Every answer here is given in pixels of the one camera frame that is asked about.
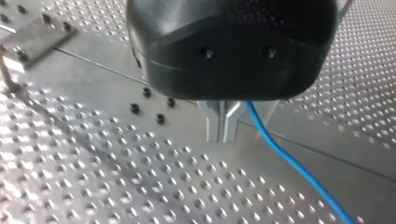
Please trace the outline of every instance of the metal table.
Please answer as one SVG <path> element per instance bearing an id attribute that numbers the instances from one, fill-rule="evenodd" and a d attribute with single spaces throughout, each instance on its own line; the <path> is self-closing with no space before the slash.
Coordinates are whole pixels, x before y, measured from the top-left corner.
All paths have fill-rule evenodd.
<path id="1" fill-rule="evenodd" d="M 248 114 L 234 143 L 206 143 L 195 104 L 171 108 L 156 91 L 142 95 L 147 82 L 129 48 L 124 5 L 8 0 L 0 7 L 10 19 L 0 22 L 2 37 L 41 12 L 79 29 L 26 73 L 12 73 L 30 97 L 0 94 L 0 222 L 339 223 Z M 395 217 L 395 19 L 396 2 L 357 0 L 315 85 L 274 113 L 267 112 L 273 103 L 256 104 L 279 144 L 358 223 Z"/>

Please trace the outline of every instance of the black robot housing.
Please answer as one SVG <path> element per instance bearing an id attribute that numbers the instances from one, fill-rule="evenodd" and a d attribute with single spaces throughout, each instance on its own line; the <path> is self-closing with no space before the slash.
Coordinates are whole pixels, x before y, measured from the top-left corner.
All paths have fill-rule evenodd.
<path id="1" fill-rule="evenodd" d="M 192 100 L 275 100 L 318 76 L 336 0 L 129 0 L 127 24 L 150 85 Z"/>

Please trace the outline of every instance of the screw hole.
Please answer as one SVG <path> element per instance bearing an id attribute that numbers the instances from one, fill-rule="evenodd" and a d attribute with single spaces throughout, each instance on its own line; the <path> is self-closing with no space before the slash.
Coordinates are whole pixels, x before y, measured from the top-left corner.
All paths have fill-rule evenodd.
<path id="1" fill-rule="evenodd" d="M 273 59 L 276 56 L 276 49 L 272 46 L 267 46 L 262 50 L 262 56 L 268 59 Z"/>
<path id="2" fill-rule="evenodd" d="M 203 46 L 200 48 L 199 53 L 207 59 L 210 59 L 213 57 L 214 51 L 208 46 Z"/>

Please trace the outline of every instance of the black screw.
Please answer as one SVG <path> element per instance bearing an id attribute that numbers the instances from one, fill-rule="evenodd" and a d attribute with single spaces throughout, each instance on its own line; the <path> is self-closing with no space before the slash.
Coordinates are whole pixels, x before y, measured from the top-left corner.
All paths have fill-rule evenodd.
<path id="1" fill-rule="evenodd" d="M 71 28 L 72 28 L 72 26 L 70 25 L 69 22 L 64 21 L 64 22 L 62 23 L 62 28 L 64 29 L 64 31 L 70 31 Z"/>
<path id="2" fill-rule="evenodd" d="M 172 99 L 172 98 L 168 98 L 168 100 L 166 101 L 166 104 L 167 104 L 169 107 L 175 107 L 175 100 Z"/>
<path id="3" fill-rule="evenodd" d="M 131 104 L 131 112 L 133 114 L 138 114 L 140 111 L 139 105 L 137 104 Z"/>
<path id="4" fill-rule="evenodd" d="M 23 63 L 29 61 L 29 58 L 27 57 L 26 53 L 21 50 L 17 51 L 17 58 L 20 62 L 23 62 Z"/>
<path id="5" fill-rule="evenodd" d="M 41 14 L 41 20 L 42 20 L 44 23 L 50 23 L 50 16 L 43 13 L 43 14 Z"/>
<path id="6" fill-rule="evenodd" d="M 26 13 L 26 8 L 21 6 L 21 5 L 17 5 L 17 10 L 18 12 L 20 12 L 21 14 L 25 14 Z"/>
<path id="7" fill-rule="evenodd" d="M 9 17 L 4 14 L 0 14 L 0 21 L 9 22 Z"/>
<path id="8" fill-rule="evenodd" d="M 157 123 L 163 125 L 165 123 L 165 116 L 163 114 L 157 114 Z"/>
<path id="9" fill-rule="evenodd" d="M 151 90 L 149 88 L 147 88 L 147 87 L 143 88 L 143 95 L 145 97 L 149 98 L 150 95 L 151 95 Z"/>

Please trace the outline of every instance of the blue cable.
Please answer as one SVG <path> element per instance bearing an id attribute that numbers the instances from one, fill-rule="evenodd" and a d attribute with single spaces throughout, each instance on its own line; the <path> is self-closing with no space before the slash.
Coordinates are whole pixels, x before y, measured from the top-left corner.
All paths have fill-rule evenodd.
<path id="1" fill-rule="evenodd" d="M 280 156 L 284 161 L 286 161 L 291 167 L 294 168 L 300 175 L 305 178 L 309 184 L 319 193 L 319 195 L 329 204 L 332 210 L 335 212 L 337 216 L 345 224 L 353 224 L 355 221 L 353 218 L 347 213 L 346 210 L 339 204 L 330 193 L 321 186 L 321 184 L 297 161 L 295 160 L 289 153 L 287 153 L 277 142 L 271 137 L 271 135 L 267 132 L 262 121 L 257 114 L 256 109 L 254 108 L 253 103 L 247 101 L 247 109 L 254 120 L 257 128 L 259 129 L 260 134 L 265 139 L 265 141 L 270 145 L 270 147 Z"/>

